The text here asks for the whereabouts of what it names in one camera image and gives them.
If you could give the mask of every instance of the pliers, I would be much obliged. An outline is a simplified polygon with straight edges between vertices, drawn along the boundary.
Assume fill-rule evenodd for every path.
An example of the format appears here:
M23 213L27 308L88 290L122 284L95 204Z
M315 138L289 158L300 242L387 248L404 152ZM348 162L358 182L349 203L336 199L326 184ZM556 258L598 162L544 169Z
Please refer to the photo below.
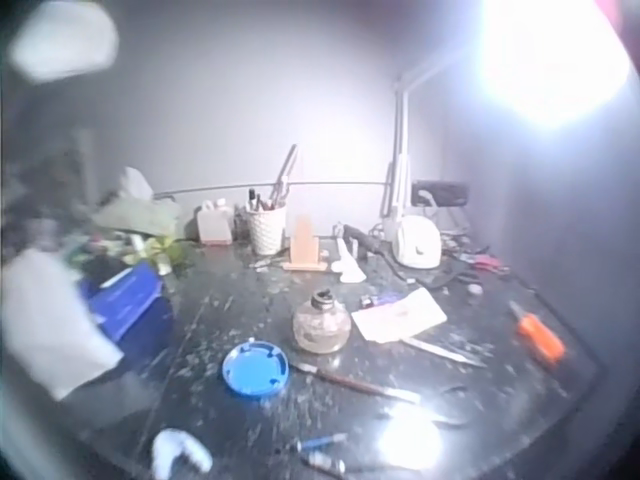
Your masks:
M502 264L496 257L486 254L461 253L457 256L461 262L468 263L477 270L485 270L496 275L507 275L509 267Z

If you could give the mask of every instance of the glass jar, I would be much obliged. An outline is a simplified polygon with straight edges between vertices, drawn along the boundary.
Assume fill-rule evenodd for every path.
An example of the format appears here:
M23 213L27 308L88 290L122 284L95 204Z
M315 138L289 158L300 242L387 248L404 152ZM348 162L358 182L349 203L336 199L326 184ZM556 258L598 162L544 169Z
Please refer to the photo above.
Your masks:
M350 332L351 316L329 289L314 293L293 317L293 335L309 352L336 352L347 343Z

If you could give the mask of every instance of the blue plastic lid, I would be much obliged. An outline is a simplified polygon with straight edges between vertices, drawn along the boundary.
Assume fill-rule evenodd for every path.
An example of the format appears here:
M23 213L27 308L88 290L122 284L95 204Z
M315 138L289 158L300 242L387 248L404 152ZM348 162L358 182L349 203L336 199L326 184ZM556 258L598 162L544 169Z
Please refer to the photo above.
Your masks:
M287 383L289 362L275 345L251 340L229 352L222 362L222 376L240 395L272 395Z

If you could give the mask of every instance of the bright lamp light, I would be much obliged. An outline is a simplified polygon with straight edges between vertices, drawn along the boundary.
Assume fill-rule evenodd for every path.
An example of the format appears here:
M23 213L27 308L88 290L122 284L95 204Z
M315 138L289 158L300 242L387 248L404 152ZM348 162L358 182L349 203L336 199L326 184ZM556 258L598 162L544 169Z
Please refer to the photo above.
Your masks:
M557 127L611 99L629 59L593 0L485 0L481 68L492 97Z

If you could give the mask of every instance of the workbench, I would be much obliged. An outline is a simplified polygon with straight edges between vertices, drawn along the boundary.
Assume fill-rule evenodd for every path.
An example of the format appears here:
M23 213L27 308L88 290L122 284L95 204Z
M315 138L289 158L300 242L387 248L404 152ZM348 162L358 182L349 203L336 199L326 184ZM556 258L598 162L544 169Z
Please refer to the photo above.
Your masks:
M323 240L332 249L333 241ZM432 292L448 321L418 338L479 355L487 368L466 367L399 342L366 342L355 324L347 345L330 355L299 350L292 333L294 310L311 293L330 287L349 311L360 308L362 295L409 293L380 258L362 263L367 280L340 284L333 273L291 273L276 266L249 268L255 261L248 246L190 251L192 266L169 294L173 327L166 348L131 366L152 393L151 407L107 428L87 428L84 441L138 478L148 476L150 447L163 428L193 434L212 453L212 479L321 479L294 454L277 451L295 439L346 432L349 439L325 449L352 478L515 478L511 466L545 449L559 454L555 427L578 408L599 375L597 359L535 292L515 276L502 279L482 272L484 294L470 303L466 286L456 281ZM552 369L543 367L516 334L508 301L534 311L564 341L567 354ZM233 393L221 378L225 355L248 338L280 346L290 359L370 383L415 391L423 406L469 419L459 428L433 428L420 422L400 425L380 412L398 402L347 390L295 370L275 396L254 400ZM443 389L464 385L468 391L440 397ZM104 408L109 398L104 398ZM430 466L421 472L379 469L387 461L411 460ZM176 462L183 475L190 467ZM543 478L545 464L532 478Z

